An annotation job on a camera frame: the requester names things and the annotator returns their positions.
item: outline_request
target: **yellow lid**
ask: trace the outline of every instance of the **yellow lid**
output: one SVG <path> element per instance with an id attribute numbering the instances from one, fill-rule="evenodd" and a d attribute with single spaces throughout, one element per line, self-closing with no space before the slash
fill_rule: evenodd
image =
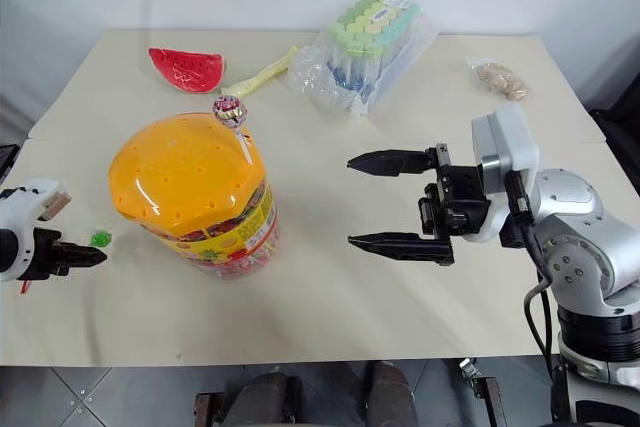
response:
<path id="1" fill-rule="evenodd" d="M 258 149 L 251 138 L 247 143 L 253 164 L 213 114 L 155 122 L 113 159 L 113 205 L 125 217 L 176 237 L 233 219 L 265 178 Z"/>

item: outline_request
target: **watermelon slice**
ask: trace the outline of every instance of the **watermelon slice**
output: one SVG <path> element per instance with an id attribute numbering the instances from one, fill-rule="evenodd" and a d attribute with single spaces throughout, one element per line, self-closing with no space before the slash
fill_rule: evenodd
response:
<path id="1" fill-rule="evenodd" d="M 221 54 L 151 48 L 149 55 L 167 82 L 185 92 L 211 92 L 220 85 L 224 76 Z"/>

